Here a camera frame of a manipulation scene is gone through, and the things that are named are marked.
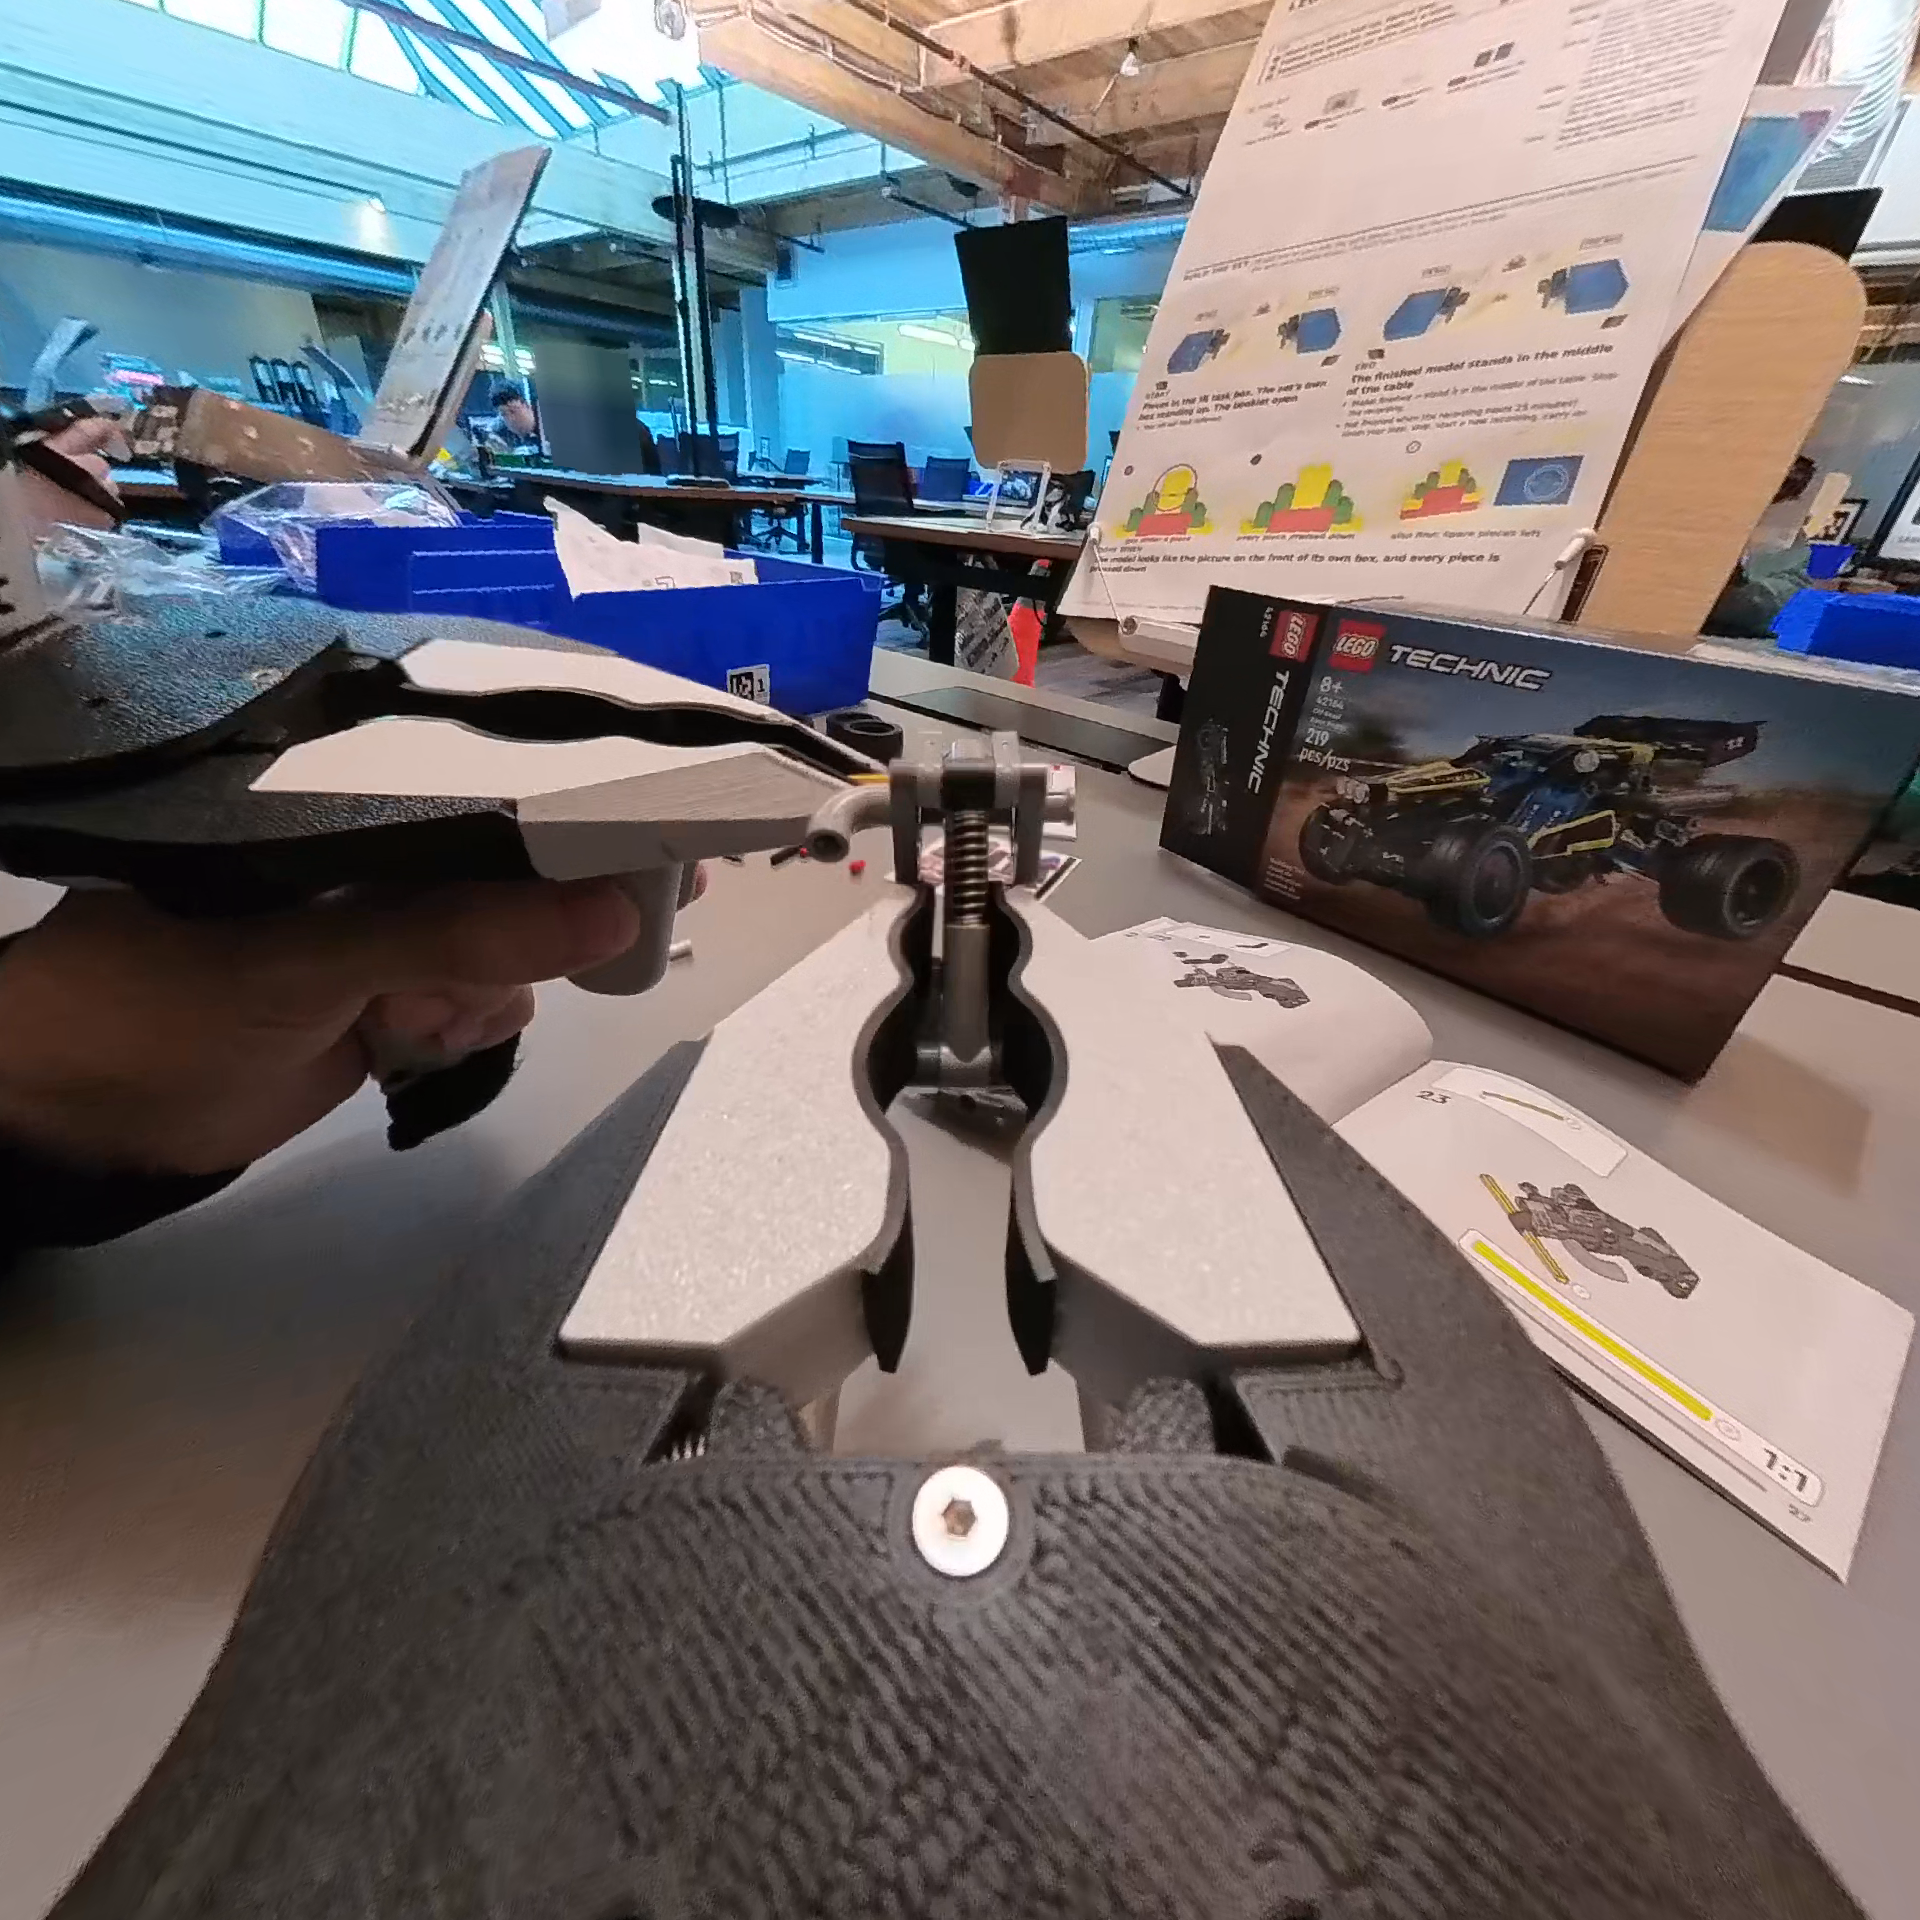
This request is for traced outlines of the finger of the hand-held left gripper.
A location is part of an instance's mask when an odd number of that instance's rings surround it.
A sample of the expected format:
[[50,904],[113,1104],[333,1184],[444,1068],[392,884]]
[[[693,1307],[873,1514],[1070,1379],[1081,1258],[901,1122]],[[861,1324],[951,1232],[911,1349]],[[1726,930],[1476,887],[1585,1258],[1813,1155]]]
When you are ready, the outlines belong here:
[[631,738],[513,743],[437,719],[377,719],[276,757],[269,799],[496,802],[537,876],[612,877],[798,845],[852,786],[766,748]]
[[774,707],[606,653],[428,640],[392,668],[392,715],[533,746],[766,748],[824,775],[861,772],[860,753]]

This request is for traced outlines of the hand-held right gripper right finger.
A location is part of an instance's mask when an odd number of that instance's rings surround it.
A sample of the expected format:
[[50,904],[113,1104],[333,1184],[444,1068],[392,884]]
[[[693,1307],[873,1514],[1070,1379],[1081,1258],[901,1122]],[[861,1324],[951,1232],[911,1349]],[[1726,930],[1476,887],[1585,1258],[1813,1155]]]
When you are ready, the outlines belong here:
[[1248,1114],[1216,1018],[1252,1032],[1306,1009],[1277,956],[1206,933],[1090,939],[1013,897],[1008,1013],[1038,1032],[1014,1197],[1046,1362],[1088,1452],[1151,1383],[1335,1365],[1361,1336]]

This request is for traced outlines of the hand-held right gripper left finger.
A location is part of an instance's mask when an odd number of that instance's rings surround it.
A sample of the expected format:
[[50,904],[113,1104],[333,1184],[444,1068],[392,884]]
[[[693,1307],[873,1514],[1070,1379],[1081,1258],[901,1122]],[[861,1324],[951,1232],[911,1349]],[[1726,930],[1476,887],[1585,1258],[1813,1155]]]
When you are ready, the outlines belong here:
[[766,1385],[831,1444],[842,1385],[874,1356],[868,1288],[910,1256],[905,1149],[878,1082],[886,1018],[913,1011],[903,933],[919,907],[879,897],[727,1016],[631,1144],[615,1133],[639,1088],[556,1157],[592,1164],[565,1361]]

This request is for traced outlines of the grey lego suspension assembly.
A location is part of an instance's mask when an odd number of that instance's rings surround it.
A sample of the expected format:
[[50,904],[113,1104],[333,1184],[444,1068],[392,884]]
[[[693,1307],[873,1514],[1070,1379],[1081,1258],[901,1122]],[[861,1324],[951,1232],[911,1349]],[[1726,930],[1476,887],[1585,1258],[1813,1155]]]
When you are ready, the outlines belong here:
[[898,984],[855,1043],[855,1082],[878,1114],[906,1091],[1010,1097],[1041,1114],[1056,1068],[1045,1016],[1024,992],[1025,909],[1045,831],[1071,811],[1070,792],[1048,793],[1048,765],[999,731],[937,760],[895,760],[806,824],[816,863],[845,863],[860,833],[885,828],[905,890],[881,935]]

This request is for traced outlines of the instruction booklet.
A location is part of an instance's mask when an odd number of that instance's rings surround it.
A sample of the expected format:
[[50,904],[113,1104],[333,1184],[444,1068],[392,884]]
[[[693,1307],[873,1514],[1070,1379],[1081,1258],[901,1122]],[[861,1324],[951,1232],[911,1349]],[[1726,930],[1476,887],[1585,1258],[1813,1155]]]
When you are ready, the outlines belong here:
[[1551,1367],[1850,1575],[1913,1315],[1305,944],[1149,919],[1097,946],[1277,1077],[1465,1258]]

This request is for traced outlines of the person's left forearm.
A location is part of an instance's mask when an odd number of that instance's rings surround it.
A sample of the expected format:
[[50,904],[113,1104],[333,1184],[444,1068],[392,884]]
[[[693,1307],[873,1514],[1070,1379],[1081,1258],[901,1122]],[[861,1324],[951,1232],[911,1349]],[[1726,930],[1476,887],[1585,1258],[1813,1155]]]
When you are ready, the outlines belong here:
[[144,1232],[240,1183],[249,1164],[181,1172],[73,1160],[1,1132],[1,1277],[40,1256],[79,1252]]

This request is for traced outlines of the lego set box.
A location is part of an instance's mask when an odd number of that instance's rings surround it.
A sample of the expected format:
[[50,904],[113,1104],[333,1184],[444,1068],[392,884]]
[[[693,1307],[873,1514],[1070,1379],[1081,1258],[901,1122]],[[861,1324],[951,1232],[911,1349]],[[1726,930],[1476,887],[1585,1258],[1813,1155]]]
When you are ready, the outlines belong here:
[[1213,587],[1161,845],[1694,1083],[1865,840],[1817,748],[1761,674]]

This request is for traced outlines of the person's left hand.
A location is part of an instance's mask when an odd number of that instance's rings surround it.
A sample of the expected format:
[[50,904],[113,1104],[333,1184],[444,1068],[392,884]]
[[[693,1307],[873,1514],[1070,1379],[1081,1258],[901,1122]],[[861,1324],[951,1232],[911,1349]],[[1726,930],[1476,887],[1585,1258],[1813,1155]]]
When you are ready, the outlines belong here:
[[538,984],[637,938],[609,880],[343,897],[234,922],[69,895],[5,948],[5,1138],[85,1168],[242,1168],[370,1080],[513,1041]]

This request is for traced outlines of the white paper sheets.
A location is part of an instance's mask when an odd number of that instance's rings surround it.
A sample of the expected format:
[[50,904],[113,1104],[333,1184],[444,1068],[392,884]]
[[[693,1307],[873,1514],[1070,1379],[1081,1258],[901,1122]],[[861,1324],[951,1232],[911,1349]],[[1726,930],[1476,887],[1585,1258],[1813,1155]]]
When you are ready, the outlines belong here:
[[576,600],[609,593],[685,593],[756,585],[754,560],[690,536],[641,524],[632,537],[616,537],[557,497],[544,508],[552,522],[556,552],[567,593]]

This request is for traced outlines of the blue bin with marker tag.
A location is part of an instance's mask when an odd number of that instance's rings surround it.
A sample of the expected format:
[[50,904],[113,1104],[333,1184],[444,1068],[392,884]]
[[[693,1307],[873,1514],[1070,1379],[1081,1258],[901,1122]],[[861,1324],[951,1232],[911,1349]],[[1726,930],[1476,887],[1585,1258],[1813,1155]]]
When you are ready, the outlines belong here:
[[798,719],[866,700],[878,625],[874,577],[767,556],[752,584],[557,589],[548,623],[567,640]]

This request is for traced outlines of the blue storage bin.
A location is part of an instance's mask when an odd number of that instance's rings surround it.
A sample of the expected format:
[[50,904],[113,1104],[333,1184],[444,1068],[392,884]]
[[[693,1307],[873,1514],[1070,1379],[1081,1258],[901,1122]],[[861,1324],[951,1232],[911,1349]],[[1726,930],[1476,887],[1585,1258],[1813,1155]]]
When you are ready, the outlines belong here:
[[316,597],[343,612],[482,617],[535,631],[556,631],[570,600],[551,519],[521,513],[324,522]]

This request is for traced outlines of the clear plastic bag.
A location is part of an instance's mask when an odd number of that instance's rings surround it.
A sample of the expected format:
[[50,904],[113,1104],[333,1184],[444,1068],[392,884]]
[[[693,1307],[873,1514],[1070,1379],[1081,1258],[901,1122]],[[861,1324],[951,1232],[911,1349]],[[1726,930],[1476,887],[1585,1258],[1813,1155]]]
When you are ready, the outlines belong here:
[[34,543],[39,587],[71,617],[119,617],[151,608],[192,610],[263,597],[316,597],[321,548],[348,536],[418,537],[462,525],[453,499],[422,483],[276,483],[217,508],[188,536],[73,522]]

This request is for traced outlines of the brown tilted board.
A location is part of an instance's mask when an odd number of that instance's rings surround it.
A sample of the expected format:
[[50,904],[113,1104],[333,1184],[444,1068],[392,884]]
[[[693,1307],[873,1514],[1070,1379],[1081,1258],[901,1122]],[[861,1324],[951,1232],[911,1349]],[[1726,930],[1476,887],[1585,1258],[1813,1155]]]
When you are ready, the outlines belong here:
[[428,464],[468,393],[488,301],[552,152],[503,152],[470,167],[400,319],[358,445],[384,466]]

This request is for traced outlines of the wooden office desk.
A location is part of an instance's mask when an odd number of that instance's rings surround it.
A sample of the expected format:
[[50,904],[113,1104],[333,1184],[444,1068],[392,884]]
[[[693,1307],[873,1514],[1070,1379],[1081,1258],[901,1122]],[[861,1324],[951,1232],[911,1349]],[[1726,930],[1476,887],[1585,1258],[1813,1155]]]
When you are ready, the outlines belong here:
[[937,514],[842,514],[842,536],[894,585],[1056,604],[1088,537]]

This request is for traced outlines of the white poster stand base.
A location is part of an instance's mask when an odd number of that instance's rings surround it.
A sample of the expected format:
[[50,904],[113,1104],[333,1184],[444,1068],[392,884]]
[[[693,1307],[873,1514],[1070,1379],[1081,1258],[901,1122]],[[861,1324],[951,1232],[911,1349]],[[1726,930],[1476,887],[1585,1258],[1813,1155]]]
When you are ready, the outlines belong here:
[[1092,660],[1066,672],[1066,693],[1136,748],[1132,779],[1162,792],[1183,719],[1198,625],[1166,616],[1066,616],[1066,639]]

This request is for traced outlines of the black and tan sign board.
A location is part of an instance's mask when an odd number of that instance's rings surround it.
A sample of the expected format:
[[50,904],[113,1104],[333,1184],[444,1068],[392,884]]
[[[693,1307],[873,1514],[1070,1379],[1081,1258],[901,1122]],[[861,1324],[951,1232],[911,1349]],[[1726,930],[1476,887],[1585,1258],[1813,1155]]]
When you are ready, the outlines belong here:
[[1088,466],[1088,364],[1071,349],[1070,224],[1062,216],[954,232],[974,359],[975,464]]

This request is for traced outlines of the tan poster backboard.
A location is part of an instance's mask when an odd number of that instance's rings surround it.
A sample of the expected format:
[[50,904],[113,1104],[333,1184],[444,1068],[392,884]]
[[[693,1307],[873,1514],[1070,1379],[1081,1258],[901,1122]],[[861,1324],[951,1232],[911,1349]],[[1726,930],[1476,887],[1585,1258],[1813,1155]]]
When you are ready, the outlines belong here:
[[1677,329],[1561,617],[1655,653],[1700,634],[1840,376],[1865,289],[1810,244],[1744,248]]

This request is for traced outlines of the instruction poster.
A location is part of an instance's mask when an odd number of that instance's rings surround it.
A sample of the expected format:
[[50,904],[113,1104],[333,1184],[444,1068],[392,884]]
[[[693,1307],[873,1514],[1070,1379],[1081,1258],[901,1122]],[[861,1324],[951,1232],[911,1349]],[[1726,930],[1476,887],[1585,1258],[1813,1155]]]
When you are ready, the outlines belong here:
[[1782,11],[1276,4],[1062,610],[1553,612]]

